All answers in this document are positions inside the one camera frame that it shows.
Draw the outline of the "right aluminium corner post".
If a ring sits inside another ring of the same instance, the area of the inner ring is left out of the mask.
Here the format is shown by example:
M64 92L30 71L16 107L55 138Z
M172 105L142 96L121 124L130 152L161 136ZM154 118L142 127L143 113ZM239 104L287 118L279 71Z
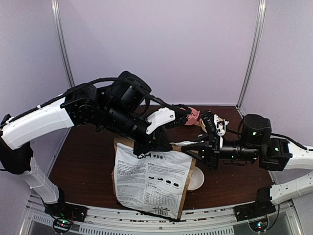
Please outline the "right aluminium corner post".
M246 68L246 72L245 72L245 76L244 76L243 85L242 85L239 99L238 99L237 105L236 105L236 108L238 110L241 110L243 107L244 98L246 96L249 82L250 82L250 79L252 76L253 68L254 68L254 65L256 62L257 52L258 52L258 48L259 48L260 41L262 38L264 22L265 22L265 17L266 17L266 6L267 6L266 0L259 0L250 56L248 59L248 64L247 64L247 68Z

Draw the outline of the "aluminium corner post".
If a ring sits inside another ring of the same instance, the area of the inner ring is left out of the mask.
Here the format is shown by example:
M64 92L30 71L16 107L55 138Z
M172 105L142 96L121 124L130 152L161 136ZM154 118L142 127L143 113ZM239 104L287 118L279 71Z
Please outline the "aluminium corner post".
M258 52L258 48L259 48L260 41L262 38L264 22L265 22L265 17L266 17L266 6L267 6L266 0L259 0L250 56L248 59L248 64L247 64L247 68L246 68L246 72L245 72L245 76L244 76L243 85L242 85L239 99L238 99L237 105L236 105L236 108L238 110L241 110L243 107L244 98L246 96L249 82L250 82L250 79L252 76L253 68L254 68L254 65L256 62L257 52Z
M51 0L51 6L52 6L52 14L53 14L54 22L55 22L55 27L56 27L56 33L57 33L57 37L58 37L58 41L59 41L59 47L60 47L60 51L61 51L61 58L62 58L63 65L65 68L67 81L69 83L69 86L72 88L75 86L75 82L74 82L71 67L70 67L65 37L64 37L64 33L63 33L62 19L61 19L60 8L59 8L59 1L58 0Z

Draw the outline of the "front aluminium frame rail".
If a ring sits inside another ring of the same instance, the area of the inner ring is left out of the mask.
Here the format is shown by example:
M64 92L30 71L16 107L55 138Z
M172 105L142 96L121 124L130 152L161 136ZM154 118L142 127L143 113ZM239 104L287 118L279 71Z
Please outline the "front aluminium frame rail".
M280 211L250 220L238 221L233 206L185 210L180 222L137 211L87 207L83 222L74 222L68 235L254 235L258 221L269 220L267 235L302 235L293 202L280 205Z

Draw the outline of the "dog food bag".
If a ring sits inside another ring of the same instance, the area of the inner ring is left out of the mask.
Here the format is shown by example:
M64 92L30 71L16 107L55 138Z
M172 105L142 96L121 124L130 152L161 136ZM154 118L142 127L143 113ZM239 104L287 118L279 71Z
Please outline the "dog food bag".
M133 153L134 142L114 138L113 191L124 207L180 220L196 160L174 147L169 152Z

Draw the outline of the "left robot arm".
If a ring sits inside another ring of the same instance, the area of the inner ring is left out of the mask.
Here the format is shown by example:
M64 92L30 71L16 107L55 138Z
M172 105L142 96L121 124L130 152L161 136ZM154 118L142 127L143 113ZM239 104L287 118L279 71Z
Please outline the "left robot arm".
M16 117L6 115L1 122L0 161L4 169L22 175L59 217L68 216L70 206L65 203L64 192L36 165L31 140L91 123L97 131L108 129L133 140L136 155L172 149L162 124L136 113L141 102L149 104L153 100L151 88L128 71L108 81L110 84L101 88L95 86L95 81L75 86Z

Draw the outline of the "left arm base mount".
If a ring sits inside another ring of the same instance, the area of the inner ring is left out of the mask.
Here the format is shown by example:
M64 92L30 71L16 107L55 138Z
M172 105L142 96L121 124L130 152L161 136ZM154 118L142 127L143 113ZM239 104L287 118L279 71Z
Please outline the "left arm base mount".
M45 213L53 218L52 228L60 235L70 231L75 225L74 222L84 222L87 214L87 208L67 203L65 201L65 193L61 188L59 190L59 198L54 204L47 204L43 199L42 203L45 207Z

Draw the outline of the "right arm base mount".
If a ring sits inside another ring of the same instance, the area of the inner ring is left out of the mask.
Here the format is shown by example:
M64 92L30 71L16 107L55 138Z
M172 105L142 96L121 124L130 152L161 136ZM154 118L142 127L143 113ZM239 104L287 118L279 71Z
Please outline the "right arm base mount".
M265 233L273 225L270 225L269 215L276 212L276 206L271 202L270 189L272 186L263 187L257 190L254 202L235 206L234 214L236 220L249 221L250 229L255 233Z

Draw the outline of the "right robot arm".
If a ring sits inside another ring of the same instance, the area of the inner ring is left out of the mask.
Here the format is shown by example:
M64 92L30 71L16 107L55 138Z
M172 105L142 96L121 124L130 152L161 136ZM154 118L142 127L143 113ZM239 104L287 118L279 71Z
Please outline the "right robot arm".
M268 118L248 114L241 120L236 135L237 141L224 139L228 121L210 111L201 115L206 134L191 144L183 145L181 151L217 169L220 160L258 162L267 171L313 168L313 149L292 138L275 134Z

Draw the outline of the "white ceramic bowl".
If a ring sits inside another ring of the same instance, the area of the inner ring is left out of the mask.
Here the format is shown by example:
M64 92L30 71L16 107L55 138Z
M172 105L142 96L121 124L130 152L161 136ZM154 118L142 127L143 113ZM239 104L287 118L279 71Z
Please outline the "white ceramic bowl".
M187 191L195 191L199 189L204 184L204 180L204 173L201 171L201 169L197 166L194 167Z

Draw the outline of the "left aluminium corner post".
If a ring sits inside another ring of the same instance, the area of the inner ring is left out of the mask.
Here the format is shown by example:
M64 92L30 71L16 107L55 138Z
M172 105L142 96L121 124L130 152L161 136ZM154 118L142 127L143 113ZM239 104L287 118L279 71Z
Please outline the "left aluminium corner post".
M51 0L51 6L52 6L52 14L53 14L54 22L55 22L55 27L56 27L56 33L57 33L57 37L58 37L58 41L59 41L59 47L60 47L60 51L61 51L61 58L62 58L63 65L65 68L67 81L69 83L69 86L72 88L75 86L75 82L74 82L71 67L70 67L65 37L64 37L64 33L63 33L62 19L61 19L60 8L59 8L59 1L58 0Z

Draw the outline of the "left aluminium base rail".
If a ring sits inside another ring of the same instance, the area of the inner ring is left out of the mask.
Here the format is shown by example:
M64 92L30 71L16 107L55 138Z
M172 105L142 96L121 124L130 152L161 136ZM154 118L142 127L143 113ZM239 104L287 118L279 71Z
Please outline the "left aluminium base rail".
M59 141L59 143L58 143L58 145L56 147L56 150L55 150L55 152L53 154L53 157L52 157L52 159L50 161L48 170L46 171L46 175L47 176L49 176L51 174L51 172L53 170L53 167L55 165L55 162L56 162L56 160L58 158L58 155L59 155L59 153L60 153L60 151L61 151L61 149L62 149L62 147L63 147L63 145L64 145L64 143L65 143L65 141L66 141L66 139L68 137L68 135L69 135L69 133L70 133L70 129L67 129L67 130L64 131L64 133L62 135L62 138Z

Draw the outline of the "pink pet bowl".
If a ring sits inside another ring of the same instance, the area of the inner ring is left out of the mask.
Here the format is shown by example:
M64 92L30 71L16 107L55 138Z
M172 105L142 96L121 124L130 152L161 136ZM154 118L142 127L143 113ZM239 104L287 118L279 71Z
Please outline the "pink pet bowl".
M187 122L185 123L186 126L201 126L200 123L200 114L201 112L196 110L195 108L189 107L191 113L187 116Z

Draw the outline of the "cream pet bowl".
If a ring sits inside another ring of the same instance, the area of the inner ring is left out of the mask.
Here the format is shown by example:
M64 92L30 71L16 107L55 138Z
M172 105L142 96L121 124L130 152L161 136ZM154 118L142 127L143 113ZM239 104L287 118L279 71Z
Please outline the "cream pet bowl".
M214 122L217 125L217 129L218 129L217 132L218 132L218 134L224 135L225 132L226 132L226 127L229 124L229 121L227 121L225 119L222 119L220 117L217 117ZM201 129L206 133L207 132L206 126L205 126L205 124L204 124L202 119L200 119L200 123L201 123L201 126L200 126Z

